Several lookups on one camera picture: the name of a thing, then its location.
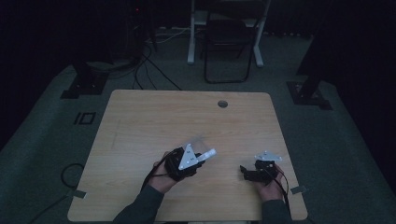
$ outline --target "wooden table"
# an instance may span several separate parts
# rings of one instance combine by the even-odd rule
[[[228,106],[221,108],[218,101]],[[239,165],[271,151],[290,187],[297,187],[271,98],[262,92],[114,91],[74,198],[72,221],[109,221],[132,203],[165,151],[201,135],[218,154],[166,193],[158,221],[260,220],[261,202]],[[290,193],[293,219],[307,217],[301,195]]]

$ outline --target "gray carpet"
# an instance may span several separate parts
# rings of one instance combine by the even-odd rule
[[[204,82],[199,41],[196,62],[187,65],[188,43],[187,38],[165,41],[149,58],[183,91],[268,92],[299,183],[309,189],[304,193],[304,200],[309,217],[315,223],[396,223],[395,196],[376,167],[335,87],[325,82],[319,86],[333,110],[295,105],[291,100],[286,82],[306,79],[295,74],[309,47],[309,40],[264,36],[261,42],[264,67],[253,65],[245,83],[216,85]],[[176,89],[151,64],[146,65],[157,89]],[[225,69],[220,63],[210,65],[213,71]],[[138,74],[142,86],[153,89],[145,66]],[[62,92],[69,88],[75,75],[73,68],[67,67],[53,79],[29,117],[0,153],[1,224],[28,223],[66,194],[67,187],[60,178],[63,168],[70,163],[86,162],[110,93],[115,89],[131,89],[134,82],[133,72],[116,72],[110,75],[102,95],[61,100]],[[78,113],[96,113],[96,116],[91,125],[75,124]],[[65,179],[74,185],[80,175],[81,171],[75,167],[67,172]],[[71,198],[65,199],[35,223],[69,223],[70,203]]]

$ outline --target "white desk leg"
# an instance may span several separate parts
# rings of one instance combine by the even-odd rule
[[[262,30],[264,29],[265,18],[260,22],[259,31],[256,36],[256,43],[253,47],[254,57],[256,58],[256,64],[258,67],[263,67],[264,62],[262,61],[262,53],[259,49],[260,40],[262,39]]]
[[[189,54],[187,56],[187,64],[194,64],[195,56],[195,0],[191,0],[191,31]]]

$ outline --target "sleeve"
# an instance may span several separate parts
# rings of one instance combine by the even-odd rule
[[[262,224],[290,223],[290,212],[282,200],[271,200],[262,204]]]
[[[152,224],[163,202],[163,194],[146,185],[133,203],[126,206],[114,218],[114,224]]]

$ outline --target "black device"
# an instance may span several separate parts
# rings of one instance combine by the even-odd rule
[[[278,174],[274,161],[256,161],[254,166],[256,167],[255,171],[249,171],[247,168],[240,166],[246,180],[268,185]]]
[[[180,165],[181,158],[183,158],[183,154],[183,147],[178,147],[166,156],[167,158],[165,160],[165,169],[168,175],[176,181],[179,181],[188,176],[195,175],[197,173],[197,169],[205,163],[205,161],[200,161],[191,167],[188,167],[184,170],[179,170],[178,166]],[[201,153],[195,153],[195,156],[199,157],[201,156]]]

